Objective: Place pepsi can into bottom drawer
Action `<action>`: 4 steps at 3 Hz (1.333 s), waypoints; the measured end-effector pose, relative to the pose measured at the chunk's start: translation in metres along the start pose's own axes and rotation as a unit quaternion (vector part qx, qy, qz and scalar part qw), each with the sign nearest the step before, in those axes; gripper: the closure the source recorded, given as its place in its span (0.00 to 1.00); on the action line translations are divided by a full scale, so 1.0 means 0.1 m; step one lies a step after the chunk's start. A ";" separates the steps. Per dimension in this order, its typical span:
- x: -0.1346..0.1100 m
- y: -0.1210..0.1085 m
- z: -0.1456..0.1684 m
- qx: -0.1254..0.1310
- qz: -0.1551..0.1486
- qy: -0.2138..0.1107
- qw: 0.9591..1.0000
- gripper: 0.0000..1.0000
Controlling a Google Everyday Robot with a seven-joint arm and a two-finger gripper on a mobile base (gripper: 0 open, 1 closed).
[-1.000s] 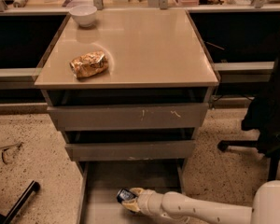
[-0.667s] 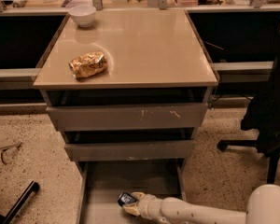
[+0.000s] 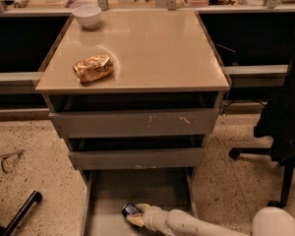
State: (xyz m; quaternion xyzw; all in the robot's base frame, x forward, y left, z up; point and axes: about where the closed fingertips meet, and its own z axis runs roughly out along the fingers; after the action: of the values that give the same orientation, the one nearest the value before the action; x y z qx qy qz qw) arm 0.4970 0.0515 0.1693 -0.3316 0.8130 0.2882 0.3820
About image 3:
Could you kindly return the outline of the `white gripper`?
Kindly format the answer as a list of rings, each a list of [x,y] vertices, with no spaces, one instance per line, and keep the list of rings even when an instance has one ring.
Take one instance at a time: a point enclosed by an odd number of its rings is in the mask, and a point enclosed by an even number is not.
[[[146,227],[151,231],[165,232],[168,229],[168,212],[159,206],[150,206],[149,204],[136,204],[139,211],[136,214],[128,214],[126,219],[133,225]]]

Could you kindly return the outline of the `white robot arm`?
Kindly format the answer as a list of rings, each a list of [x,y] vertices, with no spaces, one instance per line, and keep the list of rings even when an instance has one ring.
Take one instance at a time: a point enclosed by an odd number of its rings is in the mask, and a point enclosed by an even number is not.
[[[166,211],[159,206],[127,203],[122,214],[133,225],[164,236],[295,236],[295,218],[273,206],[256,213],[249,234],[200,220],[181,209]]]

